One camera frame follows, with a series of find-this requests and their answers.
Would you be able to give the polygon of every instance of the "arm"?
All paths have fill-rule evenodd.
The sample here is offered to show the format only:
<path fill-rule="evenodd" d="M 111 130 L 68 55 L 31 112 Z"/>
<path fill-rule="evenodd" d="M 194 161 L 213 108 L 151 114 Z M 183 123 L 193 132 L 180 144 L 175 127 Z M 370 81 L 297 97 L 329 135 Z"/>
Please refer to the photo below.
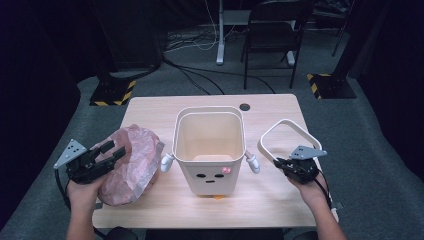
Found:
<path fill-rule="evenodd" d="M 317 224 L 318 238 L 320 240 L 347 239 L 333 213 L 328 208 L 327 200 L 321 188 L 315 182 L 302 185 L 290 178 L 288 180 L 299 189 L 303 201 L 311 209 Z M 326 187 L 324 177 L 321 174 L 317 176 L 317 180 Z"/>
<path fill-rule="evenodd" d="M 70 181 L 68 195 L 71 202 L 71 220 L 69 221 L 67 240 L 94 240 L 92 216 L 98 190 L 106 180 L 103 176 L 96 181 L 80 185 Z"/>

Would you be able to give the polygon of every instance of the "white plastic bin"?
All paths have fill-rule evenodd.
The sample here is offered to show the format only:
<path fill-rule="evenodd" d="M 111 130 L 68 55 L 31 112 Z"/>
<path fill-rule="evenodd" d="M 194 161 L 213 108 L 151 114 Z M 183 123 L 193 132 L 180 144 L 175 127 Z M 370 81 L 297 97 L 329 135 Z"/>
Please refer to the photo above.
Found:
<path fill-rule="evenodd" d="M 193 193 L 229 195 L 236 186 L 243 156 L 253 172 L 259 164 L 246 151 L 243 116 L 234 107 L 190 107 L 178 116 L 173 153 L 162 159 L 167 172 L 175 158 Z"/>

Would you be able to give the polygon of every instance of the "bucket handle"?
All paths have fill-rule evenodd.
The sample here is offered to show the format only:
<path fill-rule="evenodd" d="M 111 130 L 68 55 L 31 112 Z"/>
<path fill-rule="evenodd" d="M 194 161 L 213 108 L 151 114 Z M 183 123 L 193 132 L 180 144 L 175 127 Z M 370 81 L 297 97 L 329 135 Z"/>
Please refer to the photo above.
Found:
<path fill-rule="evenodd" d="M 259 166 L 258 159 L 256 159 L 256 156 L 254 154 L 251 154 L 247 150 L 244 155 L 246 156 L 246 162 L 249 164 L 250 170 L 252 170 L 252 172 L 254 173 L 259 173 L 261 168 Z M 175 156 L 173 154 L 165 154 L 165 156 L 161 160 L 160 170 L 164 173 L 168 172 L 172 166 L 172 162 L 174 161 L 174 159 Z"/>
<path fill-rule="evenodd" d="M 251 154 L 246 150 L 244 155 L 246 156 L 246 162 L 249 163 L 250 170 L 254 173 L 259 173 L 261 167 L 259 166 L 259 162 L 258 159 L 256 159 L 255 154 Z"/>
<path fill-rule="evenodd" d="M 174 161 L 174 159 L 175 159 L 175 156 L 173 154 L 169 154 L 169 153 L 165 154 L 160 164 L 160 170 L 162 172 L 168 172 L 172 166 L 172 162 Z"/>

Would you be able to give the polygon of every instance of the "human hand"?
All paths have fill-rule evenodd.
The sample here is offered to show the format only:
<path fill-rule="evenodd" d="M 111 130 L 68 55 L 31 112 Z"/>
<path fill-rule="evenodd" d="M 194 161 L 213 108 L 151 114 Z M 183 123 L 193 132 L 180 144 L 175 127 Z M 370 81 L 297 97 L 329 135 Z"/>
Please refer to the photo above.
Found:
<path fill-rule="evenodd" d="M 68 184 L 68 197 L 71 202 L 71 211 L 92 214 L 96 203 L 98 191 L 106 181 L 104 175 L 89 184 L 78 184 L 70 180 Z"/>
<path fill-rule="evenodd" d="M 300 191 L 300 196 L 309 208 L 321 207 L 323 204 L 327 206 L 327 199 L 322 189 L 316 182 L 309 182 L 306 184 L 300 184 L 295 180 L 287 177 L 290 183 L 297 187 Z M 318 174 L 316 180 L 328 191 L 327 183 L 322 176 L 322 173 Z"/>

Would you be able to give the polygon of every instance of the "desk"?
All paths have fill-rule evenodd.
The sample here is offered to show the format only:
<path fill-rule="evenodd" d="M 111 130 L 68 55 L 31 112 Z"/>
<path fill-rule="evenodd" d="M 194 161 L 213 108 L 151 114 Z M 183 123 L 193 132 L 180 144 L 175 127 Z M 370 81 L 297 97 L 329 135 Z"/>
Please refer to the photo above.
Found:
<path fill-rule="evenodd" d="M 224 64 L 225 39 L 224 25 L 247 25 L 249 21 L 250 10 L 225 10 L 223 0 L 219 0 L 219 43 L 216 56 L 216 64 Z M 287 53 L 287 63 L 294 65 L 293 52 Z"/>
<path fill-rule="evenodd" d="M 217 200 L 193 194 L 180 166 L 174 161 L 170 171 L 160 173 L 153 187 L 136 202 L 118 207 L 104 205 L 96 210 L 94 226 L 150 229 L 315 226 L 299 191 L 257 148 L 262 134 L 282 118 L 291 119 L 306 129 L 294 95 L 138 97 L 130 101 L 121 126 L 138 124 L 151 129 L 165 143 L 165 154 L 172 152 L 175 121 L 183 108 L 211 105 L 238 108 L 243 103 L 250 105 L 249 111 L 242 111 L 246 148 L 257 156 L 261 165 L 259 174 L 252 173 L 243 159 L 235 191 Z M 298 145 L 310 146 L 289 127 L 275 132 L 266 144 L 277 156 L 287 158 Z"/>

